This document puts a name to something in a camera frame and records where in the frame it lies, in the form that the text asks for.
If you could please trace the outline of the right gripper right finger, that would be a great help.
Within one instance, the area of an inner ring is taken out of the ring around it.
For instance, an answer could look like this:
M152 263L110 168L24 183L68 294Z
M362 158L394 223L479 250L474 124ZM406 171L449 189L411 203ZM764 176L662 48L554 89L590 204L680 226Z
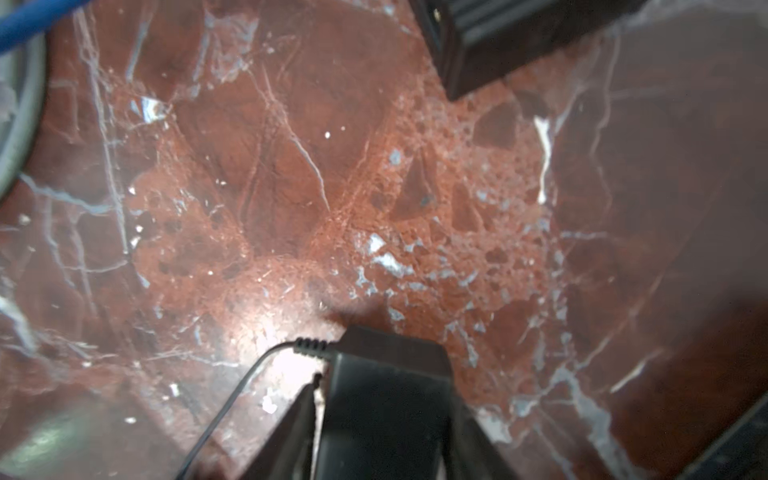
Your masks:
M519 478L458 395L450 398L442 457L448 480Z

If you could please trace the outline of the black power adapter with cord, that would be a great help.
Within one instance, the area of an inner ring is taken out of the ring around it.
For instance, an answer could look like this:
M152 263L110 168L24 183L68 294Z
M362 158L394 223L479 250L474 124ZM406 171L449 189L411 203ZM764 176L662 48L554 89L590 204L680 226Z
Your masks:
M447 479L442 452L454 386L446 350L362 326L334 342L297 338L265 352L187 454L178 478L192 478L196 457L244 388L283 350L328 365L315 391L310 479Z

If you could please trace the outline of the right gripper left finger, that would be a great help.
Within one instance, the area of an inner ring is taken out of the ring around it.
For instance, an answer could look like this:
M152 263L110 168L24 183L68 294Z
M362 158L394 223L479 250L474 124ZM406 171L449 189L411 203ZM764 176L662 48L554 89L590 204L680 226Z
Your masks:
M305 384L241 480L310 479L317 422L315 391L321 373Z

